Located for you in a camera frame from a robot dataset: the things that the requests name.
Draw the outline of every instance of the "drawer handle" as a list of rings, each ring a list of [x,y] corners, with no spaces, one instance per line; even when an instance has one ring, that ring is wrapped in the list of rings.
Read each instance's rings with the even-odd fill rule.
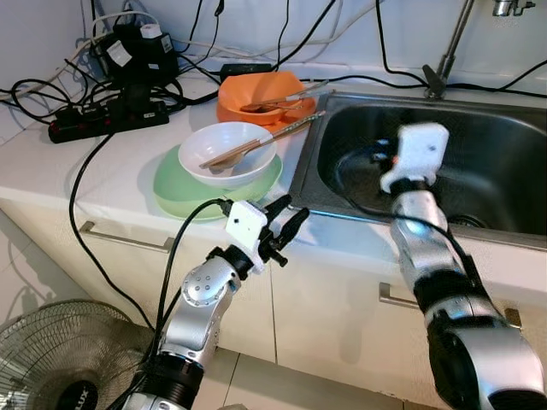
[[[168,237],[163,245],[155,245],[153,243],[136,241],[126,237],[116,237],[114,235],[109,235],[108,233],[94,232],[92,231],[93,226],[95,226],[95,223],[87,220],[79,229],[79,233],[86,237],[98,237],[99,239],[105,241],[123,243],[124,245],[136,246],[137,248],[155,250],[156,252],[163,252],[164,254],[171,252],[171,248],[173,247],[174,239],[172,237]]]
[[[418,303],[414,301],[391,296],[391,285],[383,282],[380,282],[379,284],[379,301],[389,305],[401,306],[403,308],[420,309]]]
[[[379,284],[379,301],[390,305],[401,306],[403,308],[420,309],[418,303],[401,299],[400,297],[391,296],[391,285],[380,282]],[[522,330],[521,315],[518,310],[507,308],[504,311],[505,319],[511,327]]]

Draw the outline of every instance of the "white countertop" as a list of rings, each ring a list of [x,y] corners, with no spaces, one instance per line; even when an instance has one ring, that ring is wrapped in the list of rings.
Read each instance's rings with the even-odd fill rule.
[[[187,97],[215,89],[195,76],[182,79]],[[375,85],[338,85],[342,91],[421,97],[422,90],[393,90]],[[499,96],[484,92],[449,91],[450,99],[545,107],[537,98]],[[115,135],[88,167],[79,188],[77,207],[93,217],[175,233],[177,220],[156,204],[154,174],[163,156],[192,132],[217,122],[216,101],[189,107],[171,116],[165,126]],[[279,182],[268,193],[274,199],[290,187],[307,131],[279,142],[284,162]],[[0,148],[0,198],[66,209],[76,172],[97,145],[98,138],[53,144],[47,129],[34,124]],[[217,238],[224,220],[196,223],[187,235]],[[471,253],[486,287],[495,297],[547,306],[547,253],[508,245],[461,239]],[[397,249],[388,226],[312,215],[303,225],[294,251],[337,267],[362,267],[401,284]]]

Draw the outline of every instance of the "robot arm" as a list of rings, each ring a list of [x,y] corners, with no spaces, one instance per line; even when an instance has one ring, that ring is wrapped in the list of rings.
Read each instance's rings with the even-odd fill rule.
[[[393,213],[448,224],[427,186],[440,168],[448,132],[438,124],[399,131],[397,160],[381,180]],[[439,395],[458,410],[547,409],[541,362],[496,310],[469,255],[419,222],[395,219],[401,271],[425,315]]]
[[[232,205],[226,231],[233,244],[215,248],[207,260],[189,272],[181,286],[179,305],[157,355],[143,369],[144,381],[127,399],[123,410],[190,410],[219,340],[221,320],[249,273],[260,274],[308,218],[304,208],[276,237],[269,226],[291,203],[282,196],[265,208],[241,201]]]

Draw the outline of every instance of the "stainless steel sink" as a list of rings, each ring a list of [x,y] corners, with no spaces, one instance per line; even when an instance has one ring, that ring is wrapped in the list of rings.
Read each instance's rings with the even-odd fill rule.
[[[348,93],[324,96],[318,109],[328,114],[312,125],[303,147],[290,189],[296,207],[387,222],[344,199],[391,210],[367,147],[396,136],[400,125],[434,121],[450,132],[432,191],[453,232],[547,249],[545,109]]]

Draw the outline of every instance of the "electric fan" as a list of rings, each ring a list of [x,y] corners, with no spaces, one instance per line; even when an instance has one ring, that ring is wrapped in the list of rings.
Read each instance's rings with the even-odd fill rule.
[[[0,409],[104,409],[129,387],[151,339],[101,302],[22,315],[0,329]]]

